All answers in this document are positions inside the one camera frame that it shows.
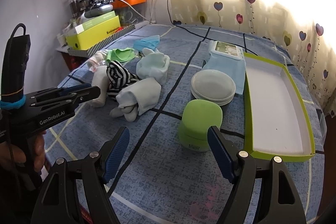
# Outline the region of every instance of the silver screw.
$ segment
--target silver screw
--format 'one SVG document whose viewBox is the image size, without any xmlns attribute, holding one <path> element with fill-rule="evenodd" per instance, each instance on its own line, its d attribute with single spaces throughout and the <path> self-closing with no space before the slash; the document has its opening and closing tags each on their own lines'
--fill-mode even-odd
<svg viewBox="0 0 336 224">
<path fill-rule="evenodd" d="M 62 163 L 64 163 L 64 159 L 63 159 L 63 158 L 58 158 L 58 159 L 56 160 L 56 163 L 57 163 L 57 164 L 62 164 Z"/>
<path fill-rule="evenodd" d="M 277 163 L 281 163 L 282 159 L 279 156 L 275 156 L 274 161 L 277 162 Z"/>
<path fill-rule="evenodd" d="M 239 151 L 239 155 L 243 158 L 246 158 L 248 157 L 249 154 L 246 151 L 242 150 L 242 151 Z"/>
<path fill-rule="evenodd" d="M 99 153 L 97 151 L 93 151 L 93 152 L 90 153 L 91 158 L 97 158 L 98 155 L 99 155 Z"/>
</svg>

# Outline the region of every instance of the curtain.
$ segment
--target curtain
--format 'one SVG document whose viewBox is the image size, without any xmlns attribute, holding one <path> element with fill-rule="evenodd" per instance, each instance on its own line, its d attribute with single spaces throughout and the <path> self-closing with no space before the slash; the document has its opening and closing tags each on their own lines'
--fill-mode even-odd
<svg viewBox="0 0 336 224">
<path fill-rule="evenodd" d="M 310 93 L 336 113 L 336 0 L 171 0 L 174 24 L 251 33 L 289 52 Z"/>
</svg>

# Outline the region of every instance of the black wire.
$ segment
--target black wire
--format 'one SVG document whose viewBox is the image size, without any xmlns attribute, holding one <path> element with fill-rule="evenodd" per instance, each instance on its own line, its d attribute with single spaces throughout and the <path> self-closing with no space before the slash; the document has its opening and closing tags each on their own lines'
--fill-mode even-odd
<svg viewBox="0 0 336 224">
<path fill-rule="evenodd" d="M 7 110 L 2 110 L 3 116 L 5 118 L 6 122 L 6 137 L 7 137 L 7 144 L 8 144 L 8 149 L 9 149 L 9 154 L 10 154 L 10 160 L 13 165 L 13 172 L 14 172 L 14 177 L 16 181 L 16 190 L 17 190 L 17 203 L 21 201 L 21 187 L 20 187 L 20 180 L 18 177 L 18 171 L 16 169 L 16 164 L 14 160 L 14 155 L 13 155 L 13 148 L 11 146 L 11 134 L 9 132 L 9 112 Z"/>
<path fill-rule="evenodd" d="M 184 27 L 182 27 L 182 26 L 180 26 L 180 25 L 175 25 L 173 22 L 172 22 L 172 20 L 171 20 L 171 15 L 170 15 L 170 12 L 169 12 L 169 0 L 167 0 L 167 10 L 168 10 L 168 15 L 169 15 L 169 20 L 170 20 L 170 23 L 172 24 L 172 25 L 174 25 L 174 26 L 176 26 L 176 27 L 179 27 L 179 28 L 181 28 L 181 29 L 183 29 L 183 30 L 186 30 L 188 33 L 191 33 L 191 34 L 193 34 L 193 35 L 196 35 L 196 36 L 198 36 L 198 37 L 201 37 L 201 38 L 204 38 L 204 39 L 209 39 L 209 40 L 216 40 L 216 39 L 211 39 L 211 38 L 209 38 L 209 37 L 204 37 L 204 36 L 202 36 L 202 35 L 199 35 L 199 34 L 196 34 L 196 33 L 194 33 L 194 32 L 191 32 L 191 31 L 189 31 L 188 29 L 186 29 L 186 28 L 184 28 Z M 241 47 L 240 45 L 238 45 L 238 44 L 234 44 L 234 43 L 231 43 L 230 42 L 230 44 L 232 44 L 232 45 L 235 45 L 235 46 L 238 46 L 238 47 Z M 255 52 L 253 52 L 253 51 L 251 51 L 251 50 L 249 50 L 248 48 L 246 48 L 246 44 L 245 44 L 245 51 L 246 50 L 248 50 L 249 52 L 252 52 L 253 54 L 255 54 L 256 56 L 258 56 Z"/>
</svg>

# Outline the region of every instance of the pile of clothing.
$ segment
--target pile of clothing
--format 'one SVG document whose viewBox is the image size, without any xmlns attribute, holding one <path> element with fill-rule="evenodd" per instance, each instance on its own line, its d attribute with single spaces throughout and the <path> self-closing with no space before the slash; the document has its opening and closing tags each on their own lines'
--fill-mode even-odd
<svg viewBox="0 0 336 224">
<path fill-rule="evenodd" d="M 156 49 L 159 36 L 155 36 L 155 42 L 153 37 L 143 40 L 136 41 L 133 46 L 143 56 L 136 65 L 136 74 L 131 73 L 121 63 L 135 57 L 131 48 L 99 51 L 88 60 L 89 66 L 96 66 L 92 86 L 98 86 L 101 91 L 98 98 L 89 102 L 93 107 L 104 106 L 108 96 L 119 104 L 111 110 L 110 116 L 124 116 L 127 121 L 133 122 L 137 115 L 140 116 L 157 105 L 161 86 L 167 80 L 170 58 Z M 116 57 L 127 58 L 119 61 Z M 102 60 L 106 60 L 107 65 L 99 65 Z"/>
</svg>

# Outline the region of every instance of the rolled sock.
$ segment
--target rolled sock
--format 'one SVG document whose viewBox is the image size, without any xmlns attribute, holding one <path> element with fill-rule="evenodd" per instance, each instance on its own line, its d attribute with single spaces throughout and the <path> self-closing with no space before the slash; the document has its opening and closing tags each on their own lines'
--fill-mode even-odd
<svg viewBox="0 0 336 224">
<path fill-rule="evenodd" d="M 124 116 L 128 122 L 133 122 L 137 118 L 137 114 L 138 114 L 138 105 L 135 105 L 133 110 L 130 113 L 124 113 Z"/>
<path fill-rule="evenodd" d="M 102 107 L 105 105 L 106 100 L 106 92 L 110 84 L 110 79 L 106 74 L 107 66 L 97 67 L 93 79 L 92 86 L 97 86 L 100 88 L 100 95 L 98 98 L 89 101 L 89 104 L 93 107 Z"/>
<path fill-rule="evenodd" d="M 115 107 L 114 109 L 112 109 L 111 111 L 110 111 L 110 116 L 112 117 L 112 118 L 118 118 L 118 117 L 121 117 L 121 116 L 123 116 L 124 115 L 124 113 L 121 111 L 121 109 L 120 108 L 118 108 L 118 107 Z"/>
<path fill-rule="evenodd" d="M 134 105 L 133 106 L 127 106 L 127 107 L 124 107 L 124 108 L 121 108 L 121 111 L 123 113 L 130 113 L 134 108 Z"/>
</svg>

